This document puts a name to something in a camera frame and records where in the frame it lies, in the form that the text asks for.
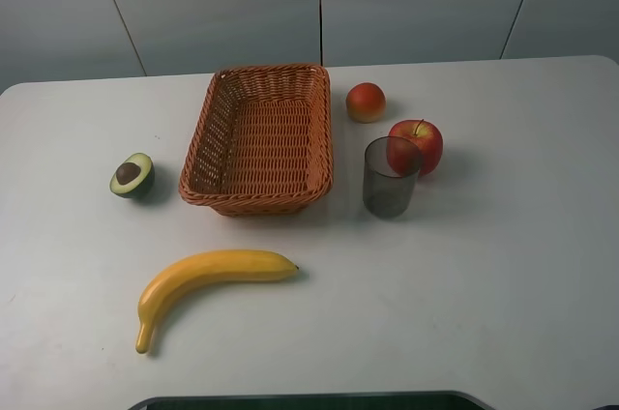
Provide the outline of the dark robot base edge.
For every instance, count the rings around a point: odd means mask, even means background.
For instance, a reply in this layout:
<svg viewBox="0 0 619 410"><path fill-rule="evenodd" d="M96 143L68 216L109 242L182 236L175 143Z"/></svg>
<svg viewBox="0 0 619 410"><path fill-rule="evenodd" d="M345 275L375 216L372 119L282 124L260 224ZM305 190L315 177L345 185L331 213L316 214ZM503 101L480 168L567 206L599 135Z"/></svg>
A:
<svg viewBox="0 0 619 410"><path fill-rule="evenodd" d="M456 391L150 397L131 409L491 409Z"/></svg>

